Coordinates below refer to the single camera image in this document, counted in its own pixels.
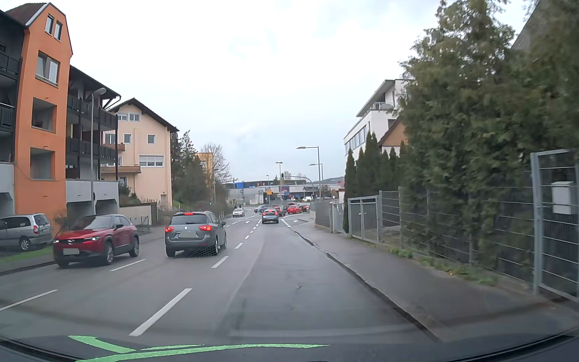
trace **wall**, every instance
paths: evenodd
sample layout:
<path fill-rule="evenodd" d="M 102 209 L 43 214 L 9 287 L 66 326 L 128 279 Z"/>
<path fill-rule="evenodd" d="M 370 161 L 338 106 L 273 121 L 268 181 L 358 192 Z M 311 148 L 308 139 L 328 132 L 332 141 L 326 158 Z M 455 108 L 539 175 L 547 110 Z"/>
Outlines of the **wall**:
<path fill-rule="evenodd" d="M 63 24 L 61 41 L 46 33 L 46 17 L 51 15 Z M 48 5 L 25 30 L 22 69 L 17 98 L 17 133 L 15 135 L 15 211 L 20 214 L 45 213 L 54 218 L 66 212 L 66 95 L 72 54 L 66 17 Z M 39 52 L 60 62 L 57 86 L 35 77 Z M 56 105 L 54 132 L 31 127 L 33 98 Z M 30 179 L 30 148 L 55 152 L 54 180 Z"/>

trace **asphalt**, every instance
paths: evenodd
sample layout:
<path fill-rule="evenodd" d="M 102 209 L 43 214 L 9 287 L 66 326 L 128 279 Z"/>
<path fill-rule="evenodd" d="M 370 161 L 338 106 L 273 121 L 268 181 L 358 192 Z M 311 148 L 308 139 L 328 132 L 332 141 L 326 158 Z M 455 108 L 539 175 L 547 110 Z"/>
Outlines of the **asphalt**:
<path fill-rule="evenodd" d="M 228 249 L 179 252 L 164 241 L 108 267 L 55 265 L 0 277 L 0 336 L 94 336 L 147 346 L 235 343 L 431 343 L 392 306 L 279 224 L 227 219 Z"/>

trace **white building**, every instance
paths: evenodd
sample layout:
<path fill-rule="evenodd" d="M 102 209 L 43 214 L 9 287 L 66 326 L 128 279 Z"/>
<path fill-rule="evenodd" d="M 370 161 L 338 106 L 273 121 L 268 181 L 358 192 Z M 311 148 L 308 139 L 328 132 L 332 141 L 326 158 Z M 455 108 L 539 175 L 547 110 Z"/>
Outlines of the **white building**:
<path fill-rule="evenodd" d="M 388 129 L 395 123 L 397 117 L 392 114 L 394 105 L 398 103 L 403 88 L 403 81 L 386 79 L 381 86 L 361 108 L 357 117 L 359 120 L 343 137 L 345 157 L 347 151 L 352 150 L 355 160 L 358 159 L 359 149 L 366 143 L 366 135 L 374 132 L 380 140 Z"/>

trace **evergreen tree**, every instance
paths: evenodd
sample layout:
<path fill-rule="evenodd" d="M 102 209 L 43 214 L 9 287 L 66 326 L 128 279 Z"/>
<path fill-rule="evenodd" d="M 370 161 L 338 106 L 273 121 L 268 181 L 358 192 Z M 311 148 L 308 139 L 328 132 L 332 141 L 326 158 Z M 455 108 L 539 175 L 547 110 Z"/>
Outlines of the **evergreen tree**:
<path fill-rule="evenodd" d="M 351 149 L 347 151 L 347 162 L 345 163 L 345 178 L 343 183 L 343 186 L 345 187 L 345 196 L 343 197 L 343 230 L 345 230 L 346 233 L 349 233 L 347 199 L 357 196 L 357 165 L 355 164 L 355 158 L 352 156 Z"/>

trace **curb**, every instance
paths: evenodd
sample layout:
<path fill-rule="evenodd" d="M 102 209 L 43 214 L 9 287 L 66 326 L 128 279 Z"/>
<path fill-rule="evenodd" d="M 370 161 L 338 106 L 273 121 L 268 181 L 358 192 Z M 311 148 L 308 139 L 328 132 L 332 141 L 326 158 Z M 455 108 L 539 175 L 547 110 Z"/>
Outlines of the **curb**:
<path fill-rule="evenodd" d="M 355 279 L 358 280 L 358 282 L 360 282 L 361 284 L 363 284 L 366 288 L 368 288 L 370 290 L 370 292 L 374 293 L 375 295 L 377 295 L 379 298 L 381 298 L 383 301 L 385 301 L 386 303 L 388 303 L 397 313 L 399 313 L 402 317 L 404 317 L 408 322 L 410 322 L 412 325 L 414 325 L 417 329 L 419 329 L 420 331 L 422 331 L 423 334 L 425 334 L 428 338 L 430 338 L 430 340 L 434 343 L 442 343 L 441 338 L 439 338 L 435 333 L 433 333 L 430 329 L 428 329 L 428 327 L 426 327 L 425 325 L 422 324 L 422 322 L 420 322 L 419 320 L 417 320 L 414 316 L 412 316 L 410 313 L 406 312 L 403 308 L 401 308 L 400 306 L 398 306 L 394 301 L 392 301 L 388 296 L 386 296 L 384 293 L 382 293 L 379 289 L 375 288 L 374 286 L 372 286 L 370 283 L 366 282 L 365 279 L 363 279 L 363 277 L 361 277 L 359 274 L 357 274 L 357 272 L 355 272 L 354 270 L 352 270 L 350 267 L 348 267 L 347 265 L 343 264 L 341 261 L 339 261 L 338 259 L 336 259 L 334 256 L 332 256 L 332 254 L 330 254 L 327 251 L 323 251 L 321 250 L 321 248 L 319 248 L 318 246 L 316 246 L 312 241 L 310 241 L 309 239 L 307 239 L 305 236 L 301 235 L 301 233 L 299 233 L 298 231 L 294 230 L 294 228 L 292 228 L 292 231 L 294 233 L 296 233 L 297 235 L 299 235 L 301 237 L 301 239 L 303 239 L 305 242 L 307 242 L 308 244 L 312 245 L 313 247 L 317 248 L 319 251 L 323 252 L 328 258 L 330 258 L 334 263 L 336 263 L 337 265 L 339 265 L 341 268 L 343 268 L 345 271 L 347 271 L 352 277 L 354 277 Z"/>

